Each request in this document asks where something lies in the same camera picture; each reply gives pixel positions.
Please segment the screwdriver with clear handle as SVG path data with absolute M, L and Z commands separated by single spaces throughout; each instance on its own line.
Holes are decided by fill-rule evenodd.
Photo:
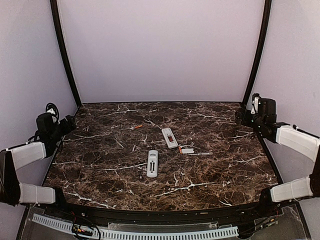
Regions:
M 212 156 L 212 152 L 188 153 L 190 156 Z

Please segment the white battery cover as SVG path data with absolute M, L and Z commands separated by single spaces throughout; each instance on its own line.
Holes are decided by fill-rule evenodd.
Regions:
M 181 154 L 194 154 L 195 151 L 193 148 L 182 148 L 180 153 Z

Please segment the orange battery table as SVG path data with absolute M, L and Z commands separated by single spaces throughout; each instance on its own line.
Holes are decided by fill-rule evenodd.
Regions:
M 142 127 L 143 127 L 143 125 L 140 124 L 140 125 L 135 126 L 134 129 L 136 130 L 136 129 L 139 129 L 139 128 L 142 128 Z

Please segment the white remote control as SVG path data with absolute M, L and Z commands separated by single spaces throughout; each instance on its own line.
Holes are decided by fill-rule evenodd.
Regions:
M 173 148 L 177 148 L 178 147 L 178 142 L 172 132 L 172 130 L 168 127 L 168 128 L 163 128 L 161 130 L 162 135 L 165 139 L 165 142 L 167 144 L 167 147 L 169 149 L 173 149 Z
M 157 150 L 150 150 L 148 152 L 146 172 L 148 178 L 156 178 L 158 176 L 158 157 L 159 152 Z

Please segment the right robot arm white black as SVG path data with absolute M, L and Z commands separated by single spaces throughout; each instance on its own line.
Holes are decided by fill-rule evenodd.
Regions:
M 275 203 L 320 196 L 320 138 L 297 125 L 278 122 L 276 101 L 253 94 L 251 109 L 240 108 L 235 120 L 268 141 L 285 182 L 261 192 L 255 213 L 266 217 Z

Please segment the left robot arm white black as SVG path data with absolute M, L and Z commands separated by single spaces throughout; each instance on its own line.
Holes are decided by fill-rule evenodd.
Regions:
M 17 170 L 33 162 L 51 157 L 62 138 L 76 129 L 75 117 L 67 115 L 59 120 L 52 113 L 43 113 L 36 119 L 37 131 L 33 142 L 0 151 L 0 202 L 11 206 L 22 204 L 51 205 L 60 218 L 67 218 L 70 206 L 57 197 L 59 188 L 22 183 Z

